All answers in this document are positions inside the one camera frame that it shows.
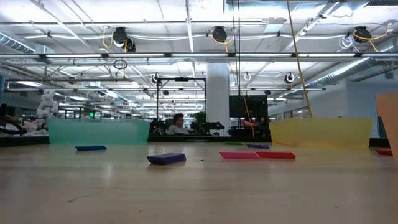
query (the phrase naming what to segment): white robot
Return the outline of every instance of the white robot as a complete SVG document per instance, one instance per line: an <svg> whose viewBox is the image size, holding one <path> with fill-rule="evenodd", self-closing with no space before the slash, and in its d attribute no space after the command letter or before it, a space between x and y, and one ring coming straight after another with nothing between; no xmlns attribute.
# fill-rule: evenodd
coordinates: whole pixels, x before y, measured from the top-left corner
<svg viewBox="0 0 398 224"><path fill-rule="evenodd" d="M53 113L58 112L58 102L54 101L55 91L45 90L41 96L41 103L37 107L37 118L40 119L52 119L54 118Z"/></svg>

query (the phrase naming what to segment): blue block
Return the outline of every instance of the blue block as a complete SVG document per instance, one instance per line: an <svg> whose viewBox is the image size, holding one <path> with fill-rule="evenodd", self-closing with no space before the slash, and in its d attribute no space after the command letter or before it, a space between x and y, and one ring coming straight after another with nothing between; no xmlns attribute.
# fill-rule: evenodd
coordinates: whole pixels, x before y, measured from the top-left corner
<svg viewBox="0 0 398 224"><path fill-rule="evenodd" d="M268 145L254 145L254 144L247 144L248 147L254 149L269 149Z"/></svg>
<svg viewBox="0 0 398 224"><path fill-rule="evenodd" d="M147 156L147 159L151 164L157 165L167 165L187 160L184 153L166 153L163 155Z"/></svg>
<svg viewBox="0 0 398 224"><path fill-rule="evenodd" d="M105 146L75 146L77 151L107 150Z"/></svg>

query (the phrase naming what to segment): green block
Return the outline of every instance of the green block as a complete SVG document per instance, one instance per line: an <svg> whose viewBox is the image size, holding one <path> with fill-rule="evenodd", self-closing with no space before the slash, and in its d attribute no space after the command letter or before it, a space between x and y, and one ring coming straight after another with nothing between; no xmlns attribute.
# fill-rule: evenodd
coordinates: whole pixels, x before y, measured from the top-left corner
<svg viewBox="0 0 398 224"><path fill-rule="evenodd" d="M150 122L138 120L50 119L50 144L74 146L146 144Z"/></svg>
<svg viewBox="0 0 398 224"><path fill-rule="evenodd" d="M242 146L241 142L224 142L225 144L234 145L234 146Z"/></svg>

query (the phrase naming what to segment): black monitor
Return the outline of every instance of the black monitor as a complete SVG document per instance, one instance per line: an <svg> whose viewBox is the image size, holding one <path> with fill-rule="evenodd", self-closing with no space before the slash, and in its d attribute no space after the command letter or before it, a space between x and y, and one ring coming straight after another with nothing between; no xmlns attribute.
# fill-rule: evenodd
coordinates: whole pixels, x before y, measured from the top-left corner
<svg viewBox="0 0 398 224"><path fill-rule="evenodd" d="M248 115L253 118L268 117L268 100L266 95L262 96L230 96L229 97L229 116L232 118L244 118Z"/></svg>

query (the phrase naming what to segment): red block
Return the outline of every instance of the red block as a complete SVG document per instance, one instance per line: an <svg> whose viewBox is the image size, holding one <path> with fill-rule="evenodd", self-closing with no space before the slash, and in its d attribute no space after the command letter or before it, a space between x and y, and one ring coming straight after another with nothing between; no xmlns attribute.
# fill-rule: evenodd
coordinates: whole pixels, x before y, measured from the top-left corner
<svg viewBox="0 0 398 224"><path fill-rule="evenodd" d="M391 150L376 149L376 152L377 152L379 155L392 156L392 151L391 151Z"/></svg>
<svg viewBox="0 0 398 224"><path fill-rule="evenodd" d="M220 155L224 159L260 159L259 155L257 155L255 152L223 151L223 152L220 152Z"/></svg>
<svg viewBox="0 0 398 224"><path fill-rule="evenodd" d="M291 152L272 152L272 151L258 151L257 154L261 158L270 158L270 159L295 159L295 154Z"/></svg>

